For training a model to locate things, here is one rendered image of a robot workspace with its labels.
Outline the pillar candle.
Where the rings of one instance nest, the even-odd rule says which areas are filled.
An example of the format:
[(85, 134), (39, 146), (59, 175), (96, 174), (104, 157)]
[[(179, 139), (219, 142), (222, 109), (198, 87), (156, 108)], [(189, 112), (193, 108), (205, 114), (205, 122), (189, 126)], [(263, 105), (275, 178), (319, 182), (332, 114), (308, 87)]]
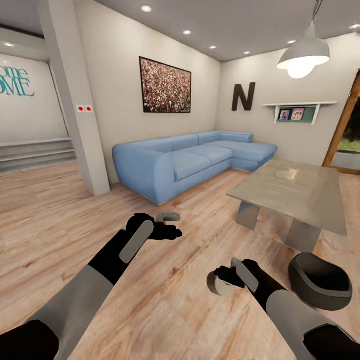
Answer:
[(215, 275), (214, 271), (208, 274), (206, 281), (209, 290), (218, 296), (229, 298), (235, 292), (236, 286), (219, 279), (219, 276)]

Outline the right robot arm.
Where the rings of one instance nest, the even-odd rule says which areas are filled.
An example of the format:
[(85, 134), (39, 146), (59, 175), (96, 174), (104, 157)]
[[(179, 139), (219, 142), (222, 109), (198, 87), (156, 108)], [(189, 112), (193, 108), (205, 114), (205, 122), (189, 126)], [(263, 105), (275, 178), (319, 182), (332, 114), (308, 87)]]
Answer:
[(360, 360), (360, 343), (342, 326), (299, 300), (253, 260), (233, 257), (214, 275), (248, 287), (297, 360)]

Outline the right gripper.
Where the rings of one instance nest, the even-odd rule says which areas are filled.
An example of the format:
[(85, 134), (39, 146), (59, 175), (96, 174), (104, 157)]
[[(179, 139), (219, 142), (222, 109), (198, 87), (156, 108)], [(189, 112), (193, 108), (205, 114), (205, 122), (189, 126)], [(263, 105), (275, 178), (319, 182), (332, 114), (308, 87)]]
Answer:
[(233, 270), (234, 268), (228, 268), (228, 267), (225, 267), (225, 266), (220, 266), (220, 268), (217, 268), (215, 271), (214, 271), (214, 275), (218, 276), (218, 278), (220, 280), (223, 280), (224, 282), (227, 282), (229, 284), (232, 284), (234, 286), (237, 286), (239, 288), (246, 288), (246, 285), (245, 284), (238, 284), (234, 278), (233, 278)]

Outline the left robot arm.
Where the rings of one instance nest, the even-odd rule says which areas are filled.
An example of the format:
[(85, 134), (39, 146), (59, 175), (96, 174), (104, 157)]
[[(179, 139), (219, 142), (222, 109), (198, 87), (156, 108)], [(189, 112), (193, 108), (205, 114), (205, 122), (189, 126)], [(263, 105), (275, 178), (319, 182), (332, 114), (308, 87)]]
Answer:
[[(250, 54), (246, 51), (244, 54)], [(176, 212), (135, 213), (86, 267), (23, 325), (0, 335), (0, 360), (68, 360), (145, 242), (182, 237)]]

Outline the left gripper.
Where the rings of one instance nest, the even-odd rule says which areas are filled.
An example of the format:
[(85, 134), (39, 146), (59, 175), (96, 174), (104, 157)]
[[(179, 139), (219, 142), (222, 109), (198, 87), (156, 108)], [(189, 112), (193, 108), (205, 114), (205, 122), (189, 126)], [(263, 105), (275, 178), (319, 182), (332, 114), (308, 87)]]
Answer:
[(175, 225), (167, 225), (160, 222), (158, 224), (160, 225), (161, 232), (155, 240), (175, 240), (183, 235), (180, 229), (176, 229)]

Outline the cauldron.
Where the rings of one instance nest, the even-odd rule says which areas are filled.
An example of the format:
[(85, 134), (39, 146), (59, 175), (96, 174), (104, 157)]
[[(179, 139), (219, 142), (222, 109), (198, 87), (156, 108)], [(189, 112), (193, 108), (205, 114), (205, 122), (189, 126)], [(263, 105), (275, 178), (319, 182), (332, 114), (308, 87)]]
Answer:
[(351, 302), (353, 288), (345, 270), (313, 253), (295, 256), (287, 275), (291, 291), (314, 310), (338, 311)]

